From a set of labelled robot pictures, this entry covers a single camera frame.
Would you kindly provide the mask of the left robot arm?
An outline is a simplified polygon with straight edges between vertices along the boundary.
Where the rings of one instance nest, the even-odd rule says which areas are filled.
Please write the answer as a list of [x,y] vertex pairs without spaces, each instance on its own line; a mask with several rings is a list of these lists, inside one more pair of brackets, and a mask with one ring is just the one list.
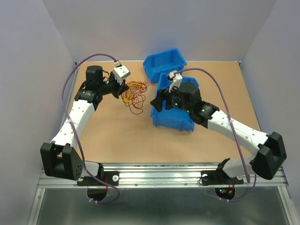
[[78,180],[88,177],[95,185],[104,181],[104,173],[97,163],[84,165],[84,159],[76,149],[77,139],[81,136],[88,120],[97,110],[103,96],[111,94],[115,98],[128,90],[126,78],[129,69],[117,64],[106,80],[101,66],[88,66],[86,80],[75,95],[74,102],[60,131],[50,143],[40,148],[45,174],[49,177]]

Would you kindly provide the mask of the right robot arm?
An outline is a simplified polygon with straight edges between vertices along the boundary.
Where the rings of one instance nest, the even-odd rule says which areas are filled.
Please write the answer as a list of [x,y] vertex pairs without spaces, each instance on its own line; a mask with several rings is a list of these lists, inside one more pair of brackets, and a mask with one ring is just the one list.
[[251,156],[245,158],[224,159],[216,170],[207,172],[202,182],[204,185],[227,184],[233,178],[245,174],[271,180],[287,158],[284,141],[279,133],[267,134],[230,119],[228,113],[203,101],[199,88],[191,82],[185,82],[173,90],[158,90],[150,104],[158,112],[173,108],[183,110],[194,123],[238,141],[251,153]]

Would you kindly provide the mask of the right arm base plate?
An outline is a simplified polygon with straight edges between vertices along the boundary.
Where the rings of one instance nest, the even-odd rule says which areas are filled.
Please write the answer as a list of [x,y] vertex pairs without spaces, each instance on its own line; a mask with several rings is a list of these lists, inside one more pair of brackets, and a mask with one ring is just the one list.
[[230,178],[225,173],[217,170],[207,170],[201,172],[198,180],[200,186],[216,186],[216,195],[225,200],[232,200],[235,196],[235,186],[244,184],[243,178],[239,180],[237,177]]

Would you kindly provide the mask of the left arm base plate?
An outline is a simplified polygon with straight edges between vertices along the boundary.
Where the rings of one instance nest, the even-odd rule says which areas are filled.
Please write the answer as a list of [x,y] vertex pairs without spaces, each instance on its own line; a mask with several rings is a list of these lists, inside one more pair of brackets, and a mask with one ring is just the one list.
[[98,180],[83,177],[77,181],[77,186],[87,188],[87,198],[94,204],[107,204],[116,201],[120,196],[118,188],[120,173],[118,171],[104,171]]

